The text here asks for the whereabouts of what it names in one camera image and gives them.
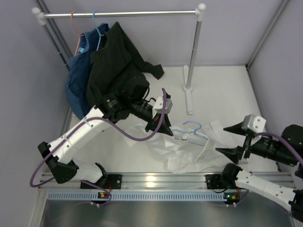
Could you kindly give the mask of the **white shirt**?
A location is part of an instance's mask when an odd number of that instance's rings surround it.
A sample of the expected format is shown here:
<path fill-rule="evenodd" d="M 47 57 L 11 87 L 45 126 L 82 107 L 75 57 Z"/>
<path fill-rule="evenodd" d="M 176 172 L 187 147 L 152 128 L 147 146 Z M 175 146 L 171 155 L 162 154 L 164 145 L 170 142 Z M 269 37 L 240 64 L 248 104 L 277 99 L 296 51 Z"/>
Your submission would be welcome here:
<path fill-rule="evenodd" d="M 185 130 L 196 127 L 194 124 L 176 126 Z M 123 136 L 130 147 L 130 171 L 173 174 L 222 171 L 230 160 L 215 149 L 234 145 L 233 139 L 223 131 L 219 121 L 202 125 L 200 132 L 209 138 L 205 147 L 176 140 L 174 134 L 171 137 L 157 133 L 143 142 Z"/>

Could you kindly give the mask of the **light blue wire hanger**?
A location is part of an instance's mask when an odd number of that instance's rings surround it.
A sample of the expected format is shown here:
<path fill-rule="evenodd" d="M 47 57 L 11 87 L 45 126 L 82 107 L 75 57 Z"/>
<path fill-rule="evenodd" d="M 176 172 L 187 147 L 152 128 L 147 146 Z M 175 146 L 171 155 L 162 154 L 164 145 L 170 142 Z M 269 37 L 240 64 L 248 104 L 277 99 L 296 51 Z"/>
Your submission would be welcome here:
<path fill-rule="evenodd" d="M 183 123 L 183 126 L 186 126 L 188 124 L 194 124 L 196 127 L 194 129 L 188 128 L 185 130 L 177 126 L 172 126 L 171 130 L 174 133 L 174 138 L 176 140 L 181 140 L 201 147 L 205 147 L 209 141 L 209 138 L 200 132 L 202 129 L 202 124 L 198 121 L 186 121 Z"/>

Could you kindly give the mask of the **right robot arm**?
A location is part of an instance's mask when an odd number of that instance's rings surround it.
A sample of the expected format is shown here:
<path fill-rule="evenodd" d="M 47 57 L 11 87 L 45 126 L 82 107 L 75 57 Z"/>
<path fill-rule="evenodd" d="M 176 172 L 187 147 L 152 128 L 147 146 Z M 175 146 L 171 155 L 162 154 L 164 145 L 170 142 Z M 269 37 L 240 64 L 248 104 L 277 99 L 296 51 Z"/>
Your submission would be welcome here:
<path fill-rule="evenodd" d="M 303 177 L 303 128 L 292 124 L 287 126 L 281 136 L 270 132 L 259 132 L 245 129 L 241 124 L 227 127 L 227 132 L 245 136 L 242 146 L 235 148 L 217 148 L 229 160 L 223 169 L 220 182 L 228 188 L 246 189 L 281 206 L 294 219 L 303 220 L 303 191 L 284 187 L 259 178 L 240 167 L 240 161 L 253 157 L 253 168 L 260 162 L 261 170 L 278 172 L 278 163 L 290 167 L 298 166 L 295 175 Z"/>

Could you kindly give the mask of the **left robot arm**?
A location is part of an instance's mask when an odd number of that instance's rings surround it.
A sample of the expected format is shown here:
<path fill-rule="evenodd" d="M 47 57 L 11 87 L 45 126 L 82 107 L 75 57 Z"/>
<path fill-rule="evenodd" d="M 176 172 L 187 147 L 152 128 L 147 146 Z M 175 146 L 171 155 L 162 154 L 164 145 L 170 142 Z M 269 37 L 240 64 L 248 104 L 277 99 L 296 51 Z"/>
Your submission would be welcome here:
<path fill-rule="evenodd" d="M 86 164 L 76 160 L 74 156 L 81 148 L 104 130 L 113 127 L 129 139 L 143 142 L 151 139 L 156 133 L 173 136 L 170 129 L 168 114 L 172 109 L 171 96 L 162 90 L 163 95 L 158 97 L 154 105 L 148 101 L 136 104 L 131 103 L 128 110 L 139 119 L 144 120 L 147 125 L 145 131 L 150 134 L 143 138 L 131 136 L 113 121 L 109 120 L 100 108 L 94 106 L 89 113 L 73 128 L 63 134 L 60 138 L 50 142 L 42 142 L 38 150 L 45 163 L 50 169 L 53 179 L 58 184 L 66 183 L 72 179 L 92 184 L 98 189 L 106 186 L 108 174 L 99 163 Z"/>

